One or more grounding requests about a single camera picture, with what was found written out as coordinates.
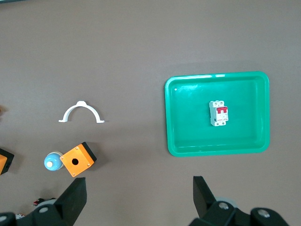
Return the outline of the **white red circuit breaker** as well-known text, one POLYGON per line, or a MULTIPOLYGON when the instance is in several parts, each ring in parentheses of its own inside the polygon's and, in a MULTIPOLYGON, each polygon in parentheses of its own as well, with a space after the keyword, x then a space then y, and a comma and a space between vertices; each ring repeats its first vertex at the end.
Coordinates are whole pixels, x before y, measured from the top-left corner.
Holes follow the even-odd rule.
POLYGON ((210 123, 214 127, 225 126, 228 117, 228 107, 225 105, 225 102, 222 100, 216 100, 209 102, 209 110, 210 110, 210 123))

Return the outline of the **orange black button box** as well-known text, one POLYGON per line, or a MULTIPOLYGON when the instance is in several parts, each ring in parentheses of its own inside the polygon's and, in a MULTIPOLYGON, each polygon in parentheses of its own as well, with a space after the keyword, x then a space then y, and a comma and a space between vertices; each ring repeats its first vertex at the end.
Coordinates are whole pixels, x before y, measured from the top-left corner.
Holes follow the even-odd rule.
POLYGON ((0 148, 0 175, 9 170, 14 156, 14 154, 0 148))
POLYGON ((83 142, 60 157, 72 177, 89 169, 97 160, 86 142, 83 142))

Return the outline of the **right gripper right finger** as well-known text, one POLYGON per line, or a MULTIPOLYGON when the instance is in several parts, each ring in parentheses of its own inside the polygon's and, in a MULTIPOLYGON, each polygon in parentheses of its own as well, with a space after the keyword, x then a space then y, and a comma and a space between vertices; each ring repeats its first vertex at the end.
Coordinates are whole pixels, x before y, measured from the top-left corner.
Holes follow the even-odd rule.
POLYGON ((289 226, 272 209, 253 208, 247 214, 227 201, 217 201, 202 176, 193 177, 193 201, 198 218, 189 226, 289 226))

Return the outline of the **green plastic tray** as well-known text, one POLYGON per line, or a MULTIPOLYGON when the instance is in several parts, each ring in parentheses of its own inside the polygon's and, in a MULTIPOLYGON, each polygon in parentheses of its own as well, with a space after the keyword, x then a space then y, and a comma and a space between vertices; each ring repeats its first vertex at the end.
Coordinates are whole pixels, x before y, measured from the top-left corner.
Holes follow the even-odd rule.
POLYGON ((260 71, 183 75, 165 84, 167 147, 176 157, 261 153, 270 142, 269 78, 260 71), (209 102, 228 107, 210 123, 209 102))

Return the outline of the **brown table mat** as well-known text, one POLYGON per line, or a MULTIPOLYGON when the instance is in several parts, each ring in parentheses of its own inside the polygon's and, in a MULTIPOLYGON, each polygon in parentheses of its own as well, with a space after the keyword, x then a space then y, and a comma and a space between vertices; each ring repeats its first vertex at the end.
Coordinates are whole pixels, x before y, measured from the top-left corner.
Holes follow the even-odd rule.
POLYGON ((301 0, 28 0, 0 4, 0 212, 28 214, 73 178, 45 156, 87 142, 87 203, 75 226, 187 226, 193 177, 249 212, 301 226, 301 0), (177 75, 262 71, 270 145, 262 153, 176 158, 164 84, 177 75), (65 111, 83 100, 69 121, 65 111))

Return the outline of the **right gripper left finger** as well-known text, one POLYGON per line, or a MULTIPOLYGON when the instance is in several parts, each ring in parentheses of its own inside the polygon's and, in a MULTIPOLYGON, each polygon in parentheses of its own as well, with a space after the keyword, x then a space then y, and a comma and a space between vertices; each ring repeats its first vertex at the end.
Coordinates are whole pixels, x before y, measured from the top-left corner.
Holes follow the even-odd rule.
POLYGON ((43 204, 24 218, 0 213, 0 226, 73 226, 86 203, 86 179, 76 178, 53 204, 43 204))

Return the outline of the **blue dome cap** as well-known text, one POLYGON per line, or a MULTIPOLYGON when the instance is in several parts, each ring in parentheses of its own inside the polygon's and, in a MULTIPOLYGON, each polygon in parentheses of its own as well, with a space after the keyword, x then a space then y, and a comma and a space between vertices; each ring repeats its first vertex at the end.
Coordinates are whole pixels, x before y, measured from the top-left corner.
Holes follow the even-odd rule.
POLYGON ((51 152, 44 159, 44 166, 49 171, 57 171, 63 167, 61 152, 51 152))

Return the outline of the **black red rocker switch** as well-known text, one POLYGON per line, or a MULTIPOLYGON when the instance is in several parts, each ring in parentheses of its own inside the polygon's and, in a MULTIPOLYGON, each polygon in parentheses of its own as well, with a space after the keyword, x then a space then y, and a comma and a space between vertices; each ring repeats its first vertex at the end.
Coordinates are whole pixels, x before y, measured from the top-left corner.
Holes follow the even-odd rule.
POLYGON ((33 202, 33 206, 34 207, 38 207, 41 205, 45 205, 45 204, 53 204, 56 201, 56 198, 50 198, 50 199, 43 199, 43 198, 38 198, 37 200, 35 200, 33 202))

